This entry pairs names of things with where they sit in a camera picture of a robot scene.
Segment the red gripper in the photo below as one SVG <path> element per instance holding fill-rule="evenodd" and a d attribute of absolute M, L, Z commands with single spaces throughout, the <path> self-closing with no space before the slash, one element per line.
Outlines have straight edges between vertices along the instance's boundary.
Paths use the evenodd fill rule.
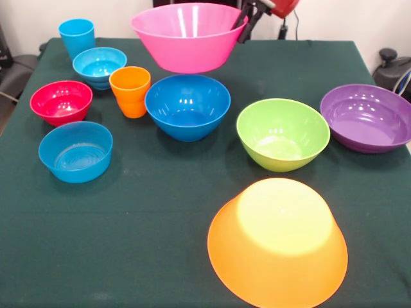
<path fill-rule="evenodd" d="M 272 0 L 275 4 L 271 12 L 279 17 L 287 17 L 299 4 L 299 0 Z M 241 13 L 232 25 L 232 29 L 243 26 L 243 29 L 237 39 L 239 44 L 244 44 L 250 39 L 251 32 L 262 15 L 267 13 L 267 6 L 265 4 L 254 4 L 254 1 L 242 1 Z"/>

